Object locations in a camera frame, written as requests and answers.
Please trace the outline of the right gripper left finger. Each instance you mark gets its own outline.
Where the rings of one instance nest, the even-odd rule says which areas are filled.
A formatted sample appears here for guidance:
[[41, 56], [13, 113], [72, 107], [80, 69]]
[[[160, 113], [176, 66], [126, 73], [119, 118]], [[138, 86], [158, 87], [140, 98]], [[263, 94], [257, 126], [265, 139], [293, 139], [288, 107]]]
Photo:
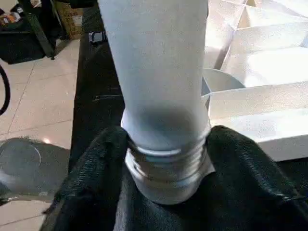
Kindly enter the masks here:
[[122, 183], [128, 134], [103, 130], [64, 179], [44, 212], [44, 231], [111, 231]]

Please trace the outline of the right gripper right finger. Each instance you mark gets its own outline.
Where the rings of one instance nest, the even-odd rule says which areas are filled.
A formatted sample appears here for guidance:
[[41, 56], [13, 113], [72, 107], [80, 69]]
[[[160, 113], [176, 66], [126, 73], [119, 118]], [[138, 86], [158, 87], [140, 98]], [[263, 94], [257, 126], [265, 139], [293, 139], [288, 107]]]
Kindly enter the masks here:
[[254, 231], [306, 231], [308, 199], [252, 139], [214, 126], [207, 152], [227, 193]]

